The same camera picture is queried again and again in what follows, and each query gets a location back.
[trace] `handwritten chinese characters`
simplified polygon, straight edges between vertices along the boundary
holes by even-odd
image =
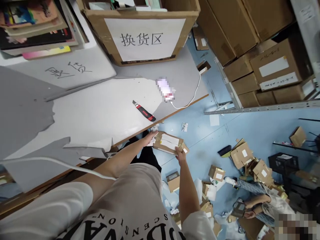
[[[83,66],[82,64],[80,63],[71,63],[69,62],[67,64],[67,66],[70,66],[72,67],[73,69],[70,69],[68,72],[64,71],[64,70],[57,70],[56,68],[54,67],[50,67],[48,68],[47,70],[45,70],[45,72],[50,72],[51,75],[57,77],[57,79],[60,79],[60,78],[66,78],[66,77],[72,77],[72,76],[75,76],[75,74],[73,74],[73,72],[75,70],[77,70],[78,72],[80,73],[84,73],[84,72],[92,72],[92,71],[88,71],[86,70],[86,67]]]
[[[141,45],[157,45],[161,44],[161,37],[163,33],[152,33],[151,39],[149,34],[140,33],[137,37],[133,38],[130,34],[121,33],[121,43],[124,47],[128,47],[130,45],[133,46],[141,46]]]

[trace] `paper sign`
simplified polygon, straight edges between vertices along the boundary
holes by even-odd
[[[217,174],[216,174],[216,178],[218,178],[218,179],[222,179],[222,174],[217,173]]]
[[[260,87],[262,90],[268,90],[271,88],[280,87],[294,82],[298,82],[298,78],[296,73],[292,72],[287,75],[283,75],[281,77],[260,83]]]
[[[184,19],[104,19],[122,61],[171,57]]]
[[[245,149],[242,150],[242,155],[243,155],[244,157],[248,156],[247,151],[246,151]]]
[[[267,176],[267,172],[265,170],[262,170],[261,174],[266,177]]]
[[[279,72],[285,68],[288,68],[288,60],[286,56],[278,58],[277,60],[272,61],[262,67],[259,68],[261,76],[265,77],[272,73]]]

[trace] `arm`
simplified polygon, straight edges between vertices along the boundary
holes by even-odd
[[[115,156],[101,164],[99,167],[94,169],[94,171],[105,176],[118,178],[121,173],[127,169],[133,158],[142,150],[143,147],[148,145],[153,136],[157,133],[158,132],[151,132],[146,137],[121,149]],[[103,179],[88,173],[75,179],[73,182],[83,182],[92,188],[92,203],[99,199],[114,183],[113,180]]]
[[[176,158],[180,165],[180,189],[179,189],[179,204],[181,224],[184,220],[194,212],[200,211],[200,204],[197,195],[196,187],[194,186],[189,167],[186,160],[186,154],[176,147],[178,156]]]

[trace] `book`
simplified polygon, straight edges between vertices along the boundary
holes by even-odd
[[[50,22],[55,18],[57,11],[52,0],[9,2],[0,13],[0,26],[20,28]]]
[[[62,10],[60,1],[55,0],[55,4],[57,6],[57,9],[60,11],[64,21],[68,23]],[[70,27],[42,34],[39,36],[23,38],[18,40],[10,37],[4,31],[4,29],[0,28],[0,49],[13,56],[26,52],[47,50],[62,46],[75,46],[77,44],[78,42],[76,41],[76,39],[74,39]]]
[[[53,19],[50,22],[36,24],[36,25],[27,26],[23,28],[7,28],[5,29],[5,31],[10,37],[18,40],[20,38],[34,37],[34,36],[42,35],[52,31],[61,30],[67,27],[68,25],[65,23],[60,12],[57,10],[57,18]]]
[[[49,50],[41,50],[36,52],[23,53],[22,56],[26,60],[32,60],[32,59],[38,59],[38,58],[43,58],[48,56],[54,56],[54,55],[58,55],[66,52],[71,52],[71,49],[69,46],[53,48]]]

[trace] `charging cable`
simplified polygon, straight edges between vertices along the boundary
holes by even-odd
[[[194,100],[194,98],[196,97],[196,92],[197,92],[197,90],[198,90],[198,88],[199,88],[200,80],[201,80],[201,74],[200,74],[200,78],[199,78],[198,86],[197,86],[196,90],[194,91],[193,99],[189,102],[189,104],[188,104],[187,106],[185,106],[185,107],[181,107],[181,108],[177,108],[177,107],[175,107],[175,106],[173,105],[173,103],[172,103],[172,102],[170,102],[170,103],[171,103],[171,105],[172,105],[175,109],[182,109],[182,108],[189,107],[189,105],[192,103],[192,101],[193,101],[193,100]]]
[[[103,178],[103,179],[110,179],[110,180],[117,180],[117,178],[113,178],[113,177],[108,177],[108,176],[104,176],[98,172],[95,172],[95,171],[92,171],[92,170],[89,170],[89,169],[85,169],[85,168],[81,168],[81,167],[77,167],[77,166],[72,166],[70,164],[67,164],[65,162],[62,162],[58,159],[55,159],[55,158],[50,158],[50,157],[30,157],[30,158],[16,158],[16,159],[7,159],[7,160],[0,160],[0,164],[6,164],[6,163],[17,163],[17,162],[26,162],[26,161],[32,161],[32,160],[47,160],[47,161],[50,161],[50,162],[55,162],[55,163],[58,163],[62,166],[65,166],[65,167],[68,167],[68,168],[71,168],[71,169],[74,169],[74,170],[78,170],[80,172],[85,172],[85,173],[90,173],[90,174],[93,174],[93,175],[96,175],[100,178]]]

